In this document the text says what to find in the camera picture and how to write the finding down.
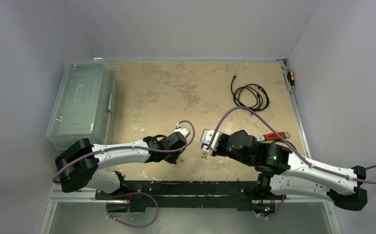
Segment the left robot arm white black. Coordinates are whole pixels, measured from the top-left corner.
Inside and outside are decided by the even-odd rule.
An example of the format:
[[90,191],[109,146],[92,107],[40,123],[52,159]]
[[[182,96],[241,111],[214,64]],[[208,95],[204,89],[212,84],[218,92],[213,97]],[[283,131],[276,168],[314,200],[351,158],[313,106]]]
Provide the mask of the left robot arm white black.
[[189,135],[189,129],[180,127],[169,136],[147,136],[124,144],[100,145],[90,143],[87,138],[79,139],[55,159],[57,173],[53,183],[59,183],[65,193],[87,187],[106,192],[113,199],[121,199],[126,195],[124,176],[107,172],[105,168],[161,161],[175,164],[189,145]]

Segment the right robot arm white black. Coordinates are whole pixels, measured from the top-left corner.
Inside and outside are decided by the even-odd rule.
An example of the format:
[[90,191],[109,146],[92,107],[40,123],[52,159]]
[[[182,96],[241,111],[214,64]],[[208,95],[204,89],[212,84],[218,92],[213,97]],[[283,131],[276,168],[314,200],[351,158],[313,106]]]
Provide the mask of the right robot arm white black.
[[302,195],[330,201],[349,211],[360,211],[368,202],[360,182],[366,178],[364,167],[341,168],[303,160],[290,148],[262,142],[244,130],[231,135],[204,130],[200,141],[204,152],[228,157],[259,173],[255,185],[240,189],[258,200]]

